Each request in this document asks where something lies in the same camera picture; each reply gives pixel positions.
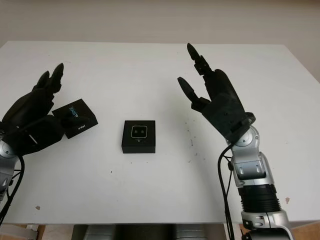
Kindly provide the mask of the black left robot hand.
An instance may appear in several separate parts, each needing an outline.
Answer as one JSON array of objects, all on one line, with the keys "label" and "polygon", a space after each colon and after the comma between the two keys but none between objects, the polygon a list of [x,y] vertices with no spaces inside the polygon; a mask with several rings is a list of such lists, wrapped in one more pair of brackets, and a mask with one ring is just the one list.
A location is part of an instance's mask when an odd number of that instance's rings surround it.
[{"label": "black left robot hand", "polygon": [[0,137],[62,138],[66,128],[78,128],[91,120],[86,116],[67,113],[62,117],[50,115],[55,94],[61,90],[64,64],[60,63],[53,73],[45,71],[32,90],[21,96],[0,121]]}]

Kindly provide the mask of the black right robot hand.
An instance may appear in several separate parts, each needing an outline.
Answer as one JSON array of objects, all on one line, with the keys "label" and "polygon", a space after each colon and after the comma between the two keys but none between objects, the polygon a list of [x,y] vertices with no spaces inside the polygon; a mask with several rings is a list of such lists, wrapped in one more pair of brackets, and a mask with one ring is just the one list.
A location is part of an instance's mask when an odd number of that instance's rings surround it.
[{"label": "black right robot hand", "polygon": [[190,84],[184,78],[178,77],[177,80],[182,91],[191,101],[191,108],[201,112],[209,102],[213,102],[218,95],[224,94],[239,104],[239,108],[243,111],[244,107],[226,73],[220,69],[212,70],[205,58],[197,52],[192,44],[187,44],[187,51],[194,61],[194,68],[203,77],[210,97],[210,100],[198,97]]}]

